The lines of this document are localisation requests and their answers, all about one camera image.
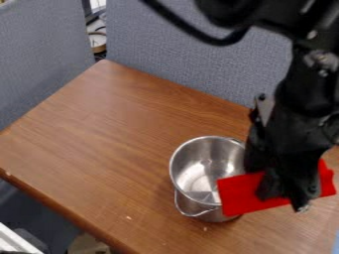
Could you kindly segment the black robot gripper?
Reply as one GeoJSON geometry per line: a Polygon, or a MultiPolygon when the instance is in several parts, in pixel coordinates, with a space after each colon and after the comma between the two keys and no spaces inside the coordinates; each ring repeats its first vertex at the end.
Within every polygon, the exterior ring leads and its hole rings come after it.
{"type": "Polygon", "coordinates": [[[246,169],[263,172],[255,195],[267,201],[286,192],[303,212],[321,196],[319,159],[339,140],[339,55],[295,51],[274,96],[257,98],[251,120],[246,169]]]}

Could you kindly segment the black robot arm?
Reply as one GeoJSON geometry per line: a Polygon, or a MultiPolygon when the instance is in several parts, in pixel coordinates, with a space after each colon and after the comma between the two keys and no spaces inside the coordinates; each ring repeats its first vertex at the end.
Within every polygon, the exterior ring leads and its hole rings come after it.
{"type": "Polygon", "coordinates": [[[194,0],[209,21],[231,33],[199,31],[159,0],[139,0],[199,41],[238,43],[253,27],[291,41],[293,59],[274,95],[255,97],[245,166],[263,171],[262,200],[285,197],[297,212],[321,196],[318,161],[339,146],[339,0],[194,0]]]}

